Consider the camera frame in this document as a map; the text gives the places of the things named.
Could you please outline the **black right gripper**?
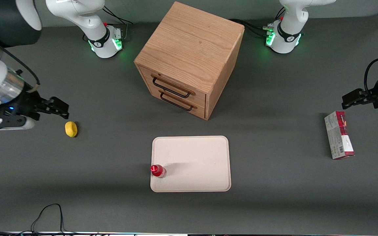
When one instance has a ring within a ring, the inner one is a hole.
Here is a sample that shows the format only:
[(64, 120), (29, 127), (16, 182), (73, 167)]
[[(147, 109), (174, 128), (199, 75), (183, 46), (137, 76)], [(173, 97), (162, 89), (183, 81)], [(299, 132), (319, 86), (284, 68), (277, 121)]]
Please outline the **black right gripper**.
[(27, 92), (24, 88), (19, 96), (8, 103), (1, 104), (0, 110), (12, 115), (22, 115), (31, 119), (39, 119), (39, 113), (56, 114), (64, 119), (69, 118), (69, 105), (57, 97), (45, 100), (37, 91)]

